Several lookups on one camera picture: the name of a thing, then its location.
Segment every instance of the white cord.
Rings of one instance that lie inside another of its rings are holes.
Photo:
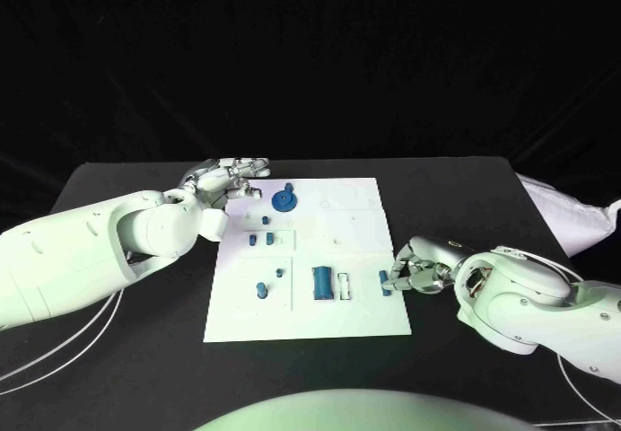
[[[570,279],[567,278],[567,275],[563,271],[565,271],[578,281],[586,281],[586,279],[571,270],[568,269],[564,265],[561,265],[560,263],[557,263],[555,261],[542,258],[541,256],[538,256],[534,253],[529,253],[527,251],[519,251],[522,254],[525,254],[525,256],[528,256],[529,258],[540,260],[541,262],[547,263],[554,269],[557,269],[557,272],[564,276],[565,281],[570,283]],[[600,415],[603,415],[604,418],[607,418],[612,422],[614,422],[616,424],[619,424],[621,426],[621,421],[614,420],[606,413],[603,413],[603,411],[590,403],[590,400],[586,398],[586,396],[580,393],[580,390],[577,389],[577,386],[574,385],[571,379],[570,379],[570,375],[567,374],[565,371],[565,367],[564,367],[564,360],[561,358],[561,355],[557,354],[557,358],[560,360],[560,367],[561,367],[561,372],[564,373],[564,377],[567,382],[570,383],[571,388],[574,389],[574,392],[577,393],[577,396],[583,399],[583,401],[586,402],[586,404],[593,408],[593,410],[600,413]]]
[[[94,340],[91,341],[91,343],[89,344],[89,346],[83,349],[81,353],[60,367],[57,368],[57,370],[54,370],[53,372],[50,372],[47,375],[44,375],[42,377],[40,377],[38,379],[32,380],[31,382],[22,384],[18,388],[9,389],[9,391],[0,392],[0,396],[6,395],[8,393],[12,393],[14,391],[18,391],[19,389],[27,388],[28,386],[31,386],[32,384],[37,384],[38,382],[41,382],[44,379],[47,379],[53,374],[58,373],[87,352],[87,350],[91,348],[91,346],[94,345],[94,343],[97,342],[97,340],[100,339],[102,335],[104,334],[110,323],[113,322],[113,318],[114,315],[117,314],[117,309],[120,308],[120,303],[122,303],[122,298],[123,298],[123,290],[120,291],[120,296],[117,299],[117,303],[114,305],[114,309],[113,309],[113,314],[109,317],[109,321],[107,324],[104,325],[104,328],[102,329],[100,333],[96,335]]]
[[[107,310],[110,303],[113,302],[113,299],[116,297],[117,293],[113,294],[113,296],[109,298],[107,303],[102,307],[96,317],[91,319],[91,321],[84,325],[83,329],[68,338],[68,340],[61,343],[45,355],[40,356],[32,362],[29,362],[27,365],[24,365],[18,370],[14,370],[11,373],[5,374],[0,377],[0,382],[8,379],[12,375],[16,375],[24,370],[29,369],[35,364],[42,362],[50,356],[53,356],[81,335],[83,333],[91,328],[91,325],[96,323],[97,319],[100,318],[102,314]]]

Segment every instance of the black table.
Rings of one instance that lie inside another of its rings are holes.
[[[143,189],[168,190],[192,163],[86,164],[55,212]],[[567,264],[563,248],[501,158],[282,161],[274,178],[377,177],[395,250],[414,235],[476,249],[509,245]],[[204,344],[218,244],[201,239],[171,267],[127,289],[117,317],[83,358],[0,399],[4,429],[189,430],[290,393],[331,388],[417,391],[538,423],[600,419],[573,393],[557,357],[518,356],[459,322],[452,291],[406,295],[413,335]],[[102,303],[0,334],[2,372],[31,361],[91,319]],[[19,378],[54,369],[99,332]],[[621,417],[621,387],[568,372],[586,396]]]

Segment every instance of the white cloth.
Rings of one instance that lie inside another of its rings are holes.
[[[621,200],[607,208],[583,204],[550,184],[518,175],[568,256],[577,255],[616,231]]]

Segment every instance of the blue shape piece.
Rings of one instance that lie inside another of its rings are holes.
[[[315,276],[315,299],[335,299],[333,295],[333,269],[331,267],[313,268]]]
[[[387,272],[385,271],[380,271],[380,285],[384,285],[385,281],[388,281]],[[393,295],[393,292],[390,290],[387,290],[384,287],[382,287],[382,295],[384,296],[391,296]]]
[[[260,299],[266,299],[269,297],[269,288],[266,287],[266,283],[257,284],[257,296]]]
[[[289,182],[286,189],[274,193],[273,196],[273,207],[282,213],[287,213],[296,208],[299,204],[299,198],[295,195],[295,186]]]

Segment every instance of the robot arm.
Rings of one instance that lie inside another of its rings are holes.
[[[413,274],[397,278],[406,265]],[[621,383],[621,286],[571,284],[508,247],[475,254],[456,242],[414,237],[384,288],[437,293],[450,284],[459,319],[489,342],[521,355],[541,344],[583,371]]]
[[[246,177],[269,159],[208,160],[178,189],[140,191],[42,217],[0,235],[0,330],[96,303],[192,249],[223,239],[230,198],[261,197]]]

